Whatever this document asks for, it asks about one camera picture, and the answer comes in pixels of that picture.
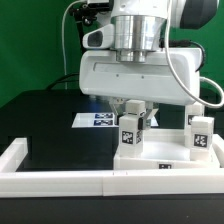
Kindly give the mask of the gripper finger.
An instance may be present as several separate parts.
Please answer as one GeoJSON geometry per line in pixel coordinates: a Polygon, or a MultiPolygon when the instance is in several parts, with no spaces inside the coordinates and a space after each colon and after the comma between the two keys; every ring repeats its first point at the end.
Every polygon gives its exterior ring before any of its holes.
{"type": "Polygon", "coordinates": [[[158,122],[155,118],[156,113],[158,112],[158,104],[147,102],[145,104],[145,111],[140,115],[138,120],[138,129],[147,130],[151,127],[157,127],[158,122]]]}
{"type": "Polygon", "coordinates": [[[119,123],[119,118],[125,113],[125,100],[124,99],[110,99],[109,105],[115,116],[115,123],[119,123]]]}

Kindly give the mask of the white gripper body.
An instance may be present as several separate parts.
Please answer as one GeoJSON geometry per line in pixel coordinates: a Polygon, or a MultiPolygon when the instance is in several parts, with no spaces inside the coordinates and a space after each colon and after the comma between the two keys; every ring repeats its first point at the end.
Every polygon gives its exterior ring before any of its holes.
{"type": "Polygon", "coordinates": [[[83,37],[80,89],[88,95],[187,105],[200,92],[198,48],[159,46],[159,24],[109,24],[83,37]]]}

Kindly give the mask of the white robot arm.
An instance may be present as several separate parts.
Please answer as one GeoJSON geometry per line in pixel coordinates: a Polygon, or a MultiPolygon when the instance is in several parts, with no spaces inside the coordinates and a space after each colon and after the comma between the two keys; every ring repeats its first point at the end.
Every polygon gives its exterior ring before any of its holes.
{"type": "Polygon", "coordinates": [[[214,82],[199,74],[203,53],[169,40],[170,29],[199,29],[216,14],[219,0],[106,0],[102,26],[83,37],[80,89],[105,96],[117,123],[116,108],[141,101],[139,120],[147,122],[154,103],[212,108],[199,97],[200,84],[214,82]]]}

